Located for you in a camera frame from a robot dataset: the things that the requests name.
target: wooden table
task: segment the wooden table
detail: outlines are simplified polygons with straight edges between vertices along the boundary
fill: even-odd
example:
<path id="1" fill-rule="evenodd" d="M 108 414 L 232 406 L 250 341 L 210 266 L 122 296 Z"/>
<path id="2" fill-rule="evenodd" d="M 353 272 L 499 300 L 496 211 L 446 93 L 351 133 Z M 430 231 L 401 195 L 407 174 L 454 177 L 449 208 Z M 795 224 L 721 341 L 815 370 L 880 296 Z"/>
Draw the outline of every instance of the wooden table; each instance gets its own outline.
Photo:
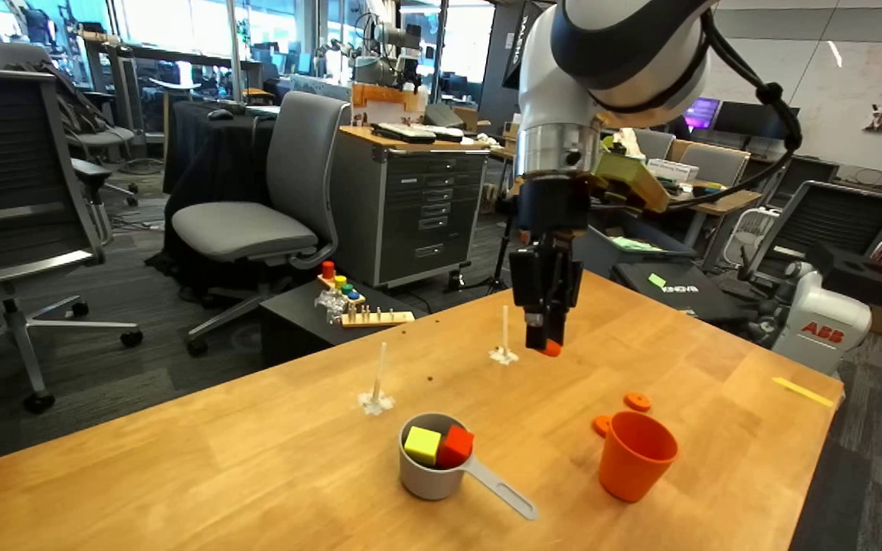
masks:
<path id="1" fill-rule="evenodd" d="M 788 549 L 844 386 L 584 277 L 568 348 L 491 346 L 510 295 L 0 461 L 0 549 Z M 390 344 L 396 411 L 366 416 Z M 805 392 L 773 382 L 788 377 Z M 638 505 L 597 488 L 592 416 L 648 392 L 681 461 Z M 407 416 L 446 411 L 541 505 L 520 522 L 465 477 L 400 485 Z"/>

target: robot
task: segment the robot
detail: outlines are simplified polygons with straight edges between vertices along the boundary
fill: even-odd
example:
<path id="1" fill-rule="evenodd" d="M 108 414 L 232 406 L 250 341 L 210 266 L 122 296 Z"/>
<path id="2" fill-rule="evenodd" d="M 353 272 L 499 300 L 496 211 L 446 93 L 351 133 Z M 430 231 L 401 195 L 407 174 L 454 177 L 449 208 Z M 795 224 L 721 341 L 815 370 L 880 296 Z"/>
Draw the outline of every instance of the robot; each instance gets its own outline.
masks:
<path id="1" fill-rule="evenodd" d="M 515 155 L 524 182 L 517 220 L 529 244 L 510 256 L 529 348 L 558 355 L 568 313 L 579 300 L 583 266 L 572 259 L 572 233 L 589 227 L 592 192 L 603 188 L 592 174 L 600 123 L 609 130 L 671 123 L 699 99 L 715 49 L 788 123 L 788 153 L 736 189 L 774 174 L 803 143 L 782 85 L 760 84 L 721 37 L 710 5 L 715 0 L 558 0 L 533 23 L 520 61 Z"/>

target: black office chair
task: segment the black office chair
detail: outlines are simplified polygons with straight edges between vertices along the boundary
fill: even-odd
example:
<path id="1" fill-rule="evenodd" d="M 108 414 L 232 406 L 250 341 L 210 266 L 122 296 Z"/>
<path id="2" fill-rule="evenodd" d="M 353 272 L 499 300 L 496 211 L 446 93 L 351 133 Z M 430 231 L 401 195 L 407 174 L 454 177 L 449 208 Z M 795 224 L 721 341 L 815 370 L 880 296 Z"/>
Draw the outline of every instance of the black office chair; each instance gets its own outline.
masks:
<path id="1" fill-rule="evenodd" d="M 273 291 L 276 272 L 316 270 L 341 244 L 332 214 L 332 163 L 347 104 L 292 93 L 268 151 L 268 192 L 260 203 L 201 203 L 173 214 L 173 231 L 203 256 L 260 270 L 260 291 L 188 333 L 194 355 L 206 333 L 256 313 Z"/>
<path id="2" fill-rule="evenodd" d="M 89 313 L 69 296 L 24 313 L 17 286 L 34 277 L 102 259 L 94 227 L 75 182 L 69 143 L 56 111 L 56 84 L 46 75 L 0 70 L 0 341 L 12 341 L 34 395 L 31 414 L 53 406 L 34 341 L 41 330 L 121 330 L 122 346 L 139 346 L 135 322 L 77 322 Z"/>

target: gray carpet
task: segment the gray carpet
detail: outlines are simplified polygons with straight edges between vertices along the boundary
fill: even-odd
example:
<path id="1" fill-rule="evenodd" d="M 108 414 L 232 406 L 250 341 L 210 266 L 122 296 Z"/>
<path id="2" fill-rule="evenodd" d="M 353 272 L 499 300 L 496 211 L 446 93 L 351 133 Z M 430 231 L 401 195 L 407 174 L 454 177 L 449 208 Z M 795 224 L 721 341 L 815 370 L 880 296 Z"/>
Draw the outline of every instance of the gray carpet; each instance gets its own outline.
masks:
<path id="1" fill-rule="evenodd" d="M 468 282 L 491 277 L 499 237 L 499 219 L 484 214 L 468 255 Z M 118 333 L 102 341 L 94 333 L 37 341 L 46 379 L 60 395 L 60 405 L 44 416 L 21 411 L 28 379 L 12 348 L 4 346 L 0 456 L 260 370 L 256 319 L 216 333 L 210 355 L 188 355 L 180 333 L 211 313 L 188 300 L 173 279 L 143 266 L 159 244 L 159 203 L 151 200 L 135 211 L 118 214 L 118 240 L 105 266 L 21 286 L 21 296 L 31 305 L 80 291 L 93 303 L 93 319 L 135 319 L 143 326 L 149 341 L 139 348 L 122 348 Z M 449 295 L 449 279 L 435 279 L 401 295 L 422 313 L 427 305 L 449 309 L 486 291 L 480 286 Z M 882 341 L 867 341 L 862 355 L 844 365 L 844 379 L 849 400 L 819 467 L 795 542 L 796 551 L 882 551 Z"/>

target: chair wheel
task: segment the chair wheel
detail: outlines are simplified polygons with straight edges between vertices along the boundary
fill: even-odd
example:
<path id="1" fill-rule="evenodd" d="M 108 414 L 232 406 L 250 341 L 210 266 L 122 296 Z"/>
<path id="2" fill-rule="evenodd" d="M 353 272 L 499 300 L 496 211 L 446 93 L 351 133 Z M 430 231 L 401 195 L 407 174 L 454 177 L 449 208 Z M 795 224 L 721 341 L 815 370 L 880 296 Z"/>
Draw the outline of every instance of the chair wheel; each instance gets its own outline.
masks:
<path id="1" fill-rule="evenodd" d="M 195 355 L 206 355 L 206 344 L 203 341 L 188 341 L 188 352 L 195 357 Z"/>
<path id="2" fill-rule="evenodd" d="M 135 348 L 135 346 L 141 346 L 141 341 L 143 341 L 143 333 L 141 333 L 141 330 L 122 333 L 122 346 L 127 346 L 127 348 Z"/>
<path id="3" fill-rule="evenodd" d="M 93 313 L 93 305 L 89 303 L 71 303 L 71 309 L 69 309 L 69 319 L 86 319 Z"/>
<path id="4" fill-rule="evenodd" d="M 56 405 L 56 397 L 53 395 L 31 395 L 31 397 L 24 397 L 21 400 L 21 406 L 28 411 L 28 414 L 44 414 L 44 411 L 50 411 Z"/>

